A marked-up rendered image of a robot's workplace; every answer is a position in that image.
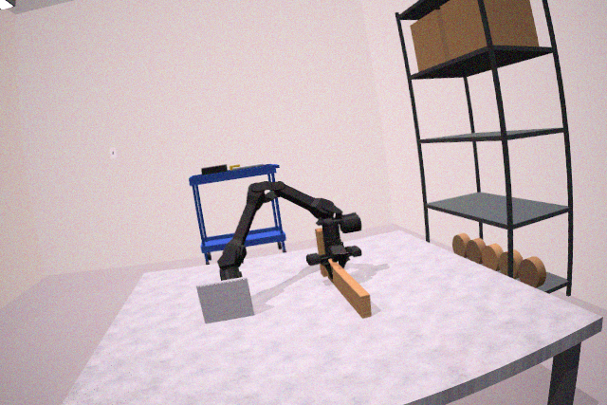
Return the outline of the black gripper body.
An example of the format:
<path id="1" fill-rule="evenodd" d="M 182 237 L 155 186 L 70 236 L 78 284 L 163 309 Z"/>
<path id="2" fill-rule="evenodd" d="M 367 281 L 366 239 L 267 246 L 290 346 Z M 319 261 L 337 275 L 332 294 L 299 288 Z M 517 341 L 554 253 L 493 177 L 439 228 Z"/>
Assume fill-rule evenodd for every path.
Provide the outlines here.
<path id="1" fill-rule="evenodd" d="M 332 244 L 332 246 L 336 246 L 340 243 L 340 236 L 336 236 L 336 237 L 332 237 L 332 238 L 325 238 L 323 237 L 323 241 L 324 241 L 324 246 L 325 246 L 325 253 L 326 254 L 321 254 L 319 255 L 318 252 L 314 252 L 314 253 L 308 253 L 306 255 L 306 262 L 310 265 L 310 266 L 316 266 L 319 265 L 320 263 L 322 264 L 328 264 L 328 259 L 331 259 L 330 256 L 327 256 L 327 251 L 329 249 L 329 246 Z M 352 247 L 352 251 L 353 251 L 353 258 L 357 257 L 357 256 L 361 256 L 361 249 L 355 245 L 355 246 L 351 246 Z"/>

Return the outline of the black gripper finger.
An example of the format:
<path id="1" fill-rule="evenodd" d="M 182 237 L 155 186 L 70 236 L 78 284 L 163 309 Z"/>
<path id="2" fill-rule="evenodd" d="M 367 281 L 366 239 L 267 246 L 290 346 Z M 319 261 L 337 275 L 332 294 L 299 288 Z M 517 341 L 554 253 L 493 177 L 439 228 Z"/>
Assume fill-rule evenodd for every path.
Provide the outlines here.
<path id="1" fill-rule="evenodd" d="M 328 262 L 328 264 L 322 264 L 322 263 L 321 263 L 321 265 L 322 265 L 322 266 L 325 266 L 325 268 L 326 268 L 326 270 L 327 270 L 328 274 L 330 275 L 331 279 L 333 280 L 333 274 L 332 274 L 332 270 L 331 270 L 330 263 L 329 263 L 329 262 Z"/>
<path id="2" fill-rule="evenodd" d="M 347 261 L 349 261 L 349 260 L 351 260 L 351 259 L 349 258 L 349 259 L 346 259 L 346 261 L 339 262 L 339 265 L 344 269 Z"/>

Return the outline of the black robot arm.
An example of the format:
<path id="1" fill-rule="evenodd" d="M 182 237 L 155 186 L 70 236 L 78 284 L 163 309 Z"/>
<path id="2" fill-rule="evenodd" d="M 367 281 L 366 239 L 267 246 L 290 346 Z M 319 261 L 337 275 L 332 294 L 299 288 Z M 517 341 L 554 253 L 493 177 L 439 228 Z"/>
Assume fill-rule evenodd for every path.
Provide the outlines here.
<path id="1" fill-rule="evenodd" d="M 270 192 L 265 194 L 266 190 L 270 190 Z M 340 231 L 349 233 L 362 229 L 358 214 L 354 212 L 342 215 L 343 211 L 330 200 L 315 198 L 302 193 L 287 186 L 283 181 L 252 183 L 248 187 L 247 205 L 240 217 L 236 232 L 224 247 L 223 255 L 217 261 L 221 281 L 243 277 L 239 267 L 241 263 L 244 264 L 247 255 L 247 248 L 244 244 L 254 216 L 264 203 L 277 197 L 282 197 L 311 212 L 318 219 L 316 225 L 322 226 L 323 237 L 325 238 L 339 236 Z M 336 214 L 335 217 L 334 213 Z M 328 253 L 330 254 L 328 255 Z M 352 254 L 352 247 L 345 247 L 343 242 L 336 246 L 331 244 L 327 251 L 327 256 L 331 257 L 333 263 L 346 261 L 347 257 L 352 257 Z"/>

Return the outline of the light brown wooden board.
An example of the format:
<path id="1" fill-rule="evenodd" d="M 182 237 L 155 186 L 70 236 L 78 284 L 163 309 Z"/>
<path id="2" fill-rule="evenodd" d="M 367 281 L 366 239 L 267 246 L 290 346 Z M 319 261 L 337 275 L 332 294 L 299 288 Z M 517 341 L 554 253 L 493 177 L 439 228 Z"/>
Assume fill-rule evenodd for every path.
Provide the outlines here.
<path id="1" fill-rule="evenodd" d="M 333 280 L 327 272 L 329 280 L 336 286 L 336 289 L 345 297 L 346 301 L 355 308 L 362 319 L 371 317 L 371 296 L 370 294 L 357 283 L 345 270 L 338 264 L 330 263 Z"/>

